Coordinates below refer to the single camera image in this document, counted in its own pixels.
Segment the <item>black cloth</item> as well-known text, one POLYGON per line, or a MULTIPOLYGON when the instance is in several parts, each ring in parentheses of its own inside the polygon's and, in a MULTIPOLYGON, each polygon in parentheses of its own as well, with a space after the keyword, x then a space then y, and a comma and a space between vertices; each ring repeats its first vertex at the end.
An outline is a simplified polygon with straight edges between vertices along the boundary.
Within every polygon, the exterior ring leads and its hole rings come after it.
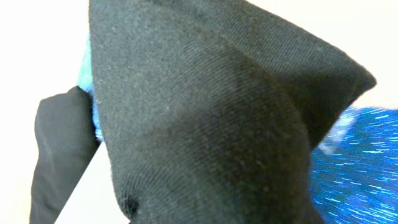
POLYGON ((99 142, 131 223, 321 223, 310 154, 375 84, 247 1, 94 0, 93 93, 42 100, 31 223, 54 223, 99 142))

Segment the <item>blue terry towel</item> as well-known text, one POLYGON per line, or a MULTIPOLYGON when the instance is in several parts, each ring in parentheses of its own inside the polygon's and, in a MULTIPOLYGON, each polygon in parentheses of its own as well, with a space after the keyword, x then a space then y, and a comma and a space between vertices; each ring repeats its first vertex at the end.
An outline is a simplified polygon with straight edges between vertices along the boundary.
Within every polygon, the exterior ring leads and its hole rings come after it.
POLYGON ((98 106, 95 100, 93 76, 91 70, 91 45, 90 45, 90 35, 87 35, 85 43, 85 51, 80 65, 80 71, 77 79, 77 86, 89 94, 92 100, 92 122, 95 127, 95 136, 99 141, 103 141, 103 133, 100 126, 100 119, 98 114, 98 106))

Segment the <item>sparkly blue fabric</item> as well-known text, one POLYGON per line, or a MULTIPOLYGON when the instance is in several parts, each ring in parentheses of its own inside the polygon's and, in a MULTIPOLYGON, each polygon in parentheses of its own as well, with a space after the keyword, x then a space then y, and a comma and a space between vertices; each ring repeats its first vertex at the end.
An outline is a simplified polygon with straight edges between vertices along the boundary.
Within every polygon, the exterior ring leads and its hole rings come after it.
POLYGON ((397 110, 348 108, 312 152, 325 223, 397 223, 397 110))

